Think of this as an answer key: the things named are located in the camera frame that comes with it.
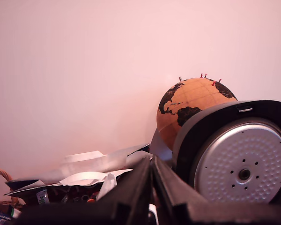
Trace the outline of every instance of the wicker basket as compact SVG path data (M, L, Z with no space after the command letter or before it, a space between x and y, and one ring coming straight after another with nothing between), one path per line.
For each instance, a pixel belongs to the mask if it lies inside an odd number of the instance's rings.
M4 170L0 169L0 175L4 177L7 181L13 180L12 177ZM19 202L19 198L17 197L11 197L11 201L2 201L0 202L0 205L11 205L15 209L21 209L23 205Z

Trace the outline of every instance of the metal disc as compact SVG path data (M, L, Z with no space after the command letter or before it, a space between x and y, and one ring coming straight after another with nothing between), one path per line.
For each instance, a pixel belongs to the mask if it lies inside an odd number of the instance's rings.
M281 131L264 120L223 132L200 158L194 185L211 202L270 202L281 187Z

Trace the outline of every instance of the cork globe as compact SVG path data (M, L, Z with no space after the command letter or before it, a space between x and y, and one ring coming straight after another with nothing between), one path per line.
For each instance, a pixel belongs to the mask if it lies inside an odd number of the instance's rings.
M220 82L202 77L181 81L161 99L157 129L168 148L173 150L177 133L189 118L201 110L233 101L237 98Z

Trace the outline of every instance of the white wall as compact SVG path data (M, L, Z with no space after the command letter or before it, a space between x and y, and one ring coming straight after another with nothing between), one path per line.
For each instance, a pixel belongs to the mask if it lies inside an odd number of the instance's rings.
M0 0L0 168L150 142L163 94L200 73L281 101L281 0Z

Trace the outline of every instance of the black continent map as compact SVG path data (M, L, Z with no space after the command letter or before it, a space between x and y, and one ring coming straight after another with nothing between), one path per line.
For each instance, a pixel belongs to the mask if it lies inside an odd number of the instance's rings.
M178 119L178 125L179 126L183 126L183 124L189 119L191 118L194 114L198 113L201 111L200 108L198 107L185 107L185 108L181 108L179 109L176 113L173 113L172 110L169 110L169 108L167 107L166 110L164 110L164 106L165 104L167 104L167 102L172 102L172 97L174 96L175 92L182 87L182 85L184 85L184 83L178 83L176 84L173 88L169 89L169 91L167 93L165 93L165 95L163 96L163 98L160 101L159 104L159 110L161 114L166 114L166 113L170 113L172 115L177 115Z
M168 92L165 93L165 95L161 99L159 107L158 107L161 114L169 113L171 115L177 115L178 116L177 122L178 122L178 125L181 126L181 127L185 124L185 122L189 118L191 118L193 115L195 115L195 114L197 114L198 112L201 111L201 109L198 108L198 107L192 108L192 107L189 107L189 106L187 106L185 108L179 109L176 113L173 113L172 110L169 110L168 107L167 107L166 110L164 110L164 106L167 104L167 102L170 101L172 103L172 98L175 95L175 92L179 88L181 88L183 85L185 85L185 84L184 83L178 83L174 87L169 89ZM221 84L219 82L216 82L215 83L215 87L226 98L235 98L236 99L234 94L226 86L224 86L223 84Z
M219 92L224 95L226 98L235 98L237 100L237 98L235 97L235 95L223 84L221 84L220 82L216 82L215 83L215 87L219 90Z

